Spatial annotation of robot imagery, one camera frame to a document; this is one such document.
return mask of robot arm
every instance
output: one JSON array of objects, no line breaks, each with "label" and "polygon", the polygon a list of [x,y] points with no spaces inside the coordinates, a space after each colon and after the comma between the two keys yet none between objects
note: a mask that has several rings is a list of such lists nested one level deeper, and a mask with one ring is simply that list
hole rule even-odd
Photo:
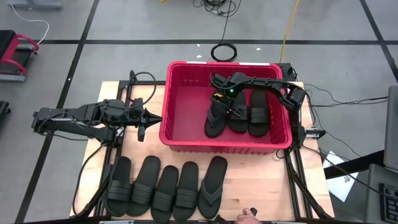
[{"label": "robot arm", "polygon": [[[296,149],[302,147],[306,133],[305,128],[301,125],[301,105],[307,94],[303,88],[283,80],[247,77],[239,72],[228,78],[215,74],[211,77],[211,84],[221,93],[214,94],[211,100],[225,105],[233,105],[233,101],[239,91],[245,88],[260,89],[273,93],[289,112],[293,135],[292,147]],[[240,115],[240,111],[232,106],[227,106],[227,108],[229,108],[230,112]]]},{"label": "robot arm", "polygon": [[162,121],[160,116],[144,109],[142,98],[134,99],[130,107],[120,100],[104,100],[72,109],[42,108],[33,114],[34,132],[64,131],[112,142],[119,128],[135,126],[138,140],[143,141],[146,128]]}]

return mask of white paper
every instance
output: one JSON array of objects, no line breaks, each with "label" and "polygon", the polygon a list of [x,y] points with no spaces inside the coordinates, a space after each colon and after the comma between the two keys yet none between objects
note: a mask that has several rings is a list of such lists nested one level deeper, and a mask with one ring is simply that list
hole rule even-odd
[{"label": "white paper", "polygon": [[[344,160],[336,156],[336,154],[332,151],[329,152],[326,158],[330,160],[330,162],[332,162],[334,165],[344,162]],[[331,166],[330,162],[325,160],[323,162],[323,168],[330,167]],[[358,173],[356,172],[351,175],[356,178]],[[342,202],[345,202],[349,191],[353,187],[354,181],[355,180],[353,178],[346,175],[326,180],[326,183],[328,185],[329,192],[332,193],[334,196],[336,196],[338,199],[340,199]]]}]

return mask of human hand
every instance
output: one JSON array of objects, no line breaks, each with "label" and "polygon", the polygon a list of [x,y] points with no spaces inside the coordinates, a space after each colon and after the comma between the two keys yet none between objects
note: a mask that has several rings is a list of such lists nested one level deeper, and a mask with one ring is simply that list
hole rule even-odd
[{"label": "human hand", "polygon": [[250,211],[250,208],[244,208],[242,212],[242,215],[238,215],[238,217],[236,217],[235,224],[261,224],[261,222],[255,218],[253,213]]}]

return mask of red plastic bin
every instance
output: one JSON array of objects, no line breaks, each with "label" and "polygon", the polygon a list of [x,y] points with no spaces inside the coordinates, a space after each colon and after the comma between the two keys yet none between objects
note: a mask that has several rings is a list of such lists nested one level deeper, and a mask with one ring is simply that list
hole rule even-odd
[{"label": "red plastic bin", "polygon": [[[206,112],[215,90],[210,87],[211,72],[224,77],[243,72],[250,77],[282,78],[280,68],[269,63],[171,63],[167,70],[163,122],[159,131],[162,143],[174,151],[237,154],[267,154],[291,145],[288,112],[272,93],[265,93],[271,116],[270,130],[265,136],[254,137],[249,131],[235,133],[227,125],[220,136],[208,138],[204,131]],[[250,102],[250,93],[251,90],[245,90],[246,102]]]}]

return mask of sandal strap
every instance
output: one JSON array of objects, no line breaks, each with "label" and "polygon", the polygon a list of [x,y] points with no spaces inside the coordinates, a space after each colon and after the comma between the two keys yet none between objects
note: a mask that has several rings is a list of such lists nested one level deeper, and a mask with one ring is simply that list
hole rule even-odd
[{"label": "sandal strap", "polygon": [[217,121],[217,119],[219,119],[221,117],[221,115],[220,116],[217,116],[217,117],[214,117],[213,116],[213,113],[211,112],[211,107],[207,110],[207,119],[209,120],[209,122],[212,124],[212,123],[214,123],[214,122],[216,122]]},{"label": "sandal strap", "polygon": [[223,194],[224,178],[221,180],[221,183],[220,183],[220,186],[218,187],[218,189],[217,189],[214,193],[212,193],[212,194],[210,194],[210,193],[206,190],[206,187],[205,187],[205,180],[206,180],[206,177],[205,177],[205,178],[202,180],[202,182],[201,182],[200,191],[201,191],[202,195],[204,196],[204,198],[206,199],[206,201],[209,203],[209,205],[212,206],[213,203],[214,203],[217,199],[219,199],[219,198],[222,196],[222,194]]},{"label": "sandal strap", "polygon": [[108,186],[107,199],[120,200],[128,202],[130,199],[131,184],[120,182],[118,180],[111,180]]},{"label": "sandal strap", "polygon": [[250,113],[250,123],[251,124],[264,124],[268,123],[268,110],[265,108],[251,108]]},{"label": "sandal strap", "polygon": [[173,199],[174,195],[169,195],[157,190],[154,195],[154,201],[152,202],[152,208],[169,212],[173,206]]},{"label": "sandal strap", "polygon": [[237,105],[234,106],[236,110],[239,110],[241,112],[240,116],[236,116],[236,114],[231,113],[231,116],[229,119],[232,120],[242,120],[242,121],[247,121],[248,120],[248,106],[246,105]]},{"label": "sandal strap", "polygon": [[141,205],[147,205],[152,198],[153,191],[154,189],[144,184],[133,183],[131,201]]},{"label": "sandal strap", "polygon": [[177,189],[175,205],[184,208],[196,208],[198,200],[197,190]]}]

